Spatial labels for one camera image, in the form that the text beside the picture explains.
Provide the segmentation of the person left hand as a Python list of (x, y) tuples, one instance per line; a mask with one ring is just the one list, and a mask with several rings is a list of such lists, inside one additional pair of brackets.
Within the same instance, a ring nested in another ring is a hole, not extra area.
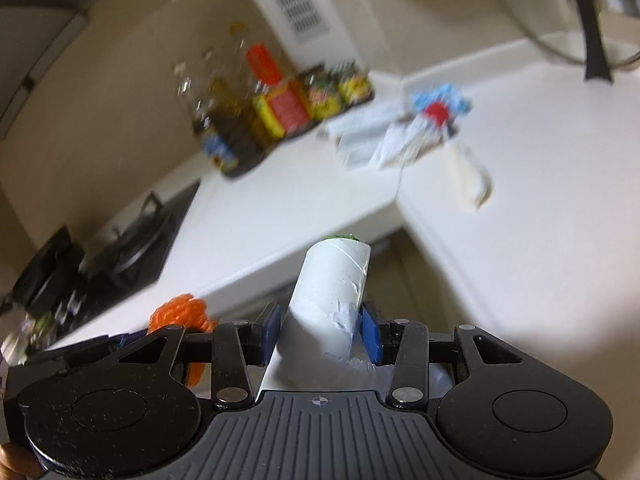
[(36, 456), (17, 444), (2, 444), (0, 460), (1, 480), (38, 479), (42, 475)]

